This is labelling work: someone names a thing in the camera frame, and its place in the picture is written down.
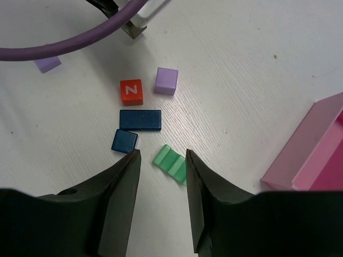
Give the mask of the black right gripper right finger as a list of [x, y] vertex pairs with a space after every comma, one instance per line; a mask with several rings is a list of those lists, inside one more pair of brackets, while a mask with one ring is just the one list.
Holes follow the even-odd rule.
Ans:
[[186, 152], [193, 250], [198, 256], [342, 256], [342, 192], [251, 194]]

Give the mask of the long dark blue block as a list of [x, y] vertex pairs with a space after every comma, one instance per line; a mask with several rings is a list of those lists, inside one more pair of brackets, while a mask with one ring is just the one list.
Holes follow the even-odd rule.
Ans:
[[161, 110], [120, 110], [120, 129], [124, 131], [161, 131]]

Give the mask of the pink plastic box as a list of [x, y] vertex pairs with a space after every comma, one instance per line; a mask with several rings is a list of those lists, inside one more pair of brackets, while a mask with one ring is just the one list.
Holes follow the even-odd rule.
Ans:
[[316, 102], [261, 181], [274, 190], [342, 190], [342, 94]]

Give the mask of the purple wood cube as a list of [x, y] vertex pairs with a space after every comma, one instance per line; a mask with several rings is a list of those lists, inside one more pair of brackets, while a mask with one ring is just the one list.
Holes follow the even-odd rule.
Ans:
[[155, 93], [174, 95], [177, 87], [178, 70], [159, 67], [156, 73]]
[[44, 59], [38, 59], [34, 60], [34, 63], [38, 67], [41, 73], [46, 73], [59, 65], [61, 65], [60, 59], [55, 56], [55, 57], [49, 57], [49, 58], [44, 58]]

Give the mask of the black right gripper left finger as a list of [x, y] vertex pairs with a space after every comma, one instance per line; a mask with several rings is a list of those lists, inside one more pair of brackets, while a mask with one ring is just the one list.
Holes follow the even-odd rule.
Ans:
[[135, 149], [57, 194], [1, 189], [1, 256], [125, 256], [140, 166]]

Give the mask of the green notched wood block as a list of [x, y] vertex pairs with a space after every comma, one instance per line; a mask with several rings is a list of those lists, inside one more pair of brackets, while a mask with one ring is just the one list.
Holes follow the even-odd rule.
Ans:
[[169, 145], [164, 145], [155, 156], [153, 163], [180, 184], [187, 186], [185, 158]]

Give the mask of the red letter wood cube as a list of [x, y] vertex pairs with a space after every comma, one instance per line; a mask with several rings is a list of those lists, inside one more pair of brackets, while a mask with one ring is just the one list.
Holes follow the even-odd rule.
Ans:
[[120, 81], [121, 101], [124, 106], [143, 105], [143, 88], [140, 79]]

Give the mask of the olive grey wood cube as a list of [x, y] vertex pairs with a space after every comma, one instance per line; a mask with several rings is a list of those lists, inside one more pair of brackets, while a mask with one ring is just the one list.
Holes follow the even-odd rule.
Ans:
[[132, 22], [128, 22], [125, 24], [123, 28], [125, 28], [125, 31], [129, 37], [131, 37], [132, 39], [136, 39], [139, 35], [143, 33], [147, 26], [137, 27]]

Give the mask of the small dark blue block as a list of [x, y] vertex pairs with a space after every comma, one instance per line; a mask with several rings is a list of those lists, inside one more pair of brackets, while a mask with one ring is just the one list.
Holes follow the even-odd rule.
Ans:
[[117, 129], [111, 150], [127, 154], [136, 148], [138, 139], [139, 136], [136, 133]]

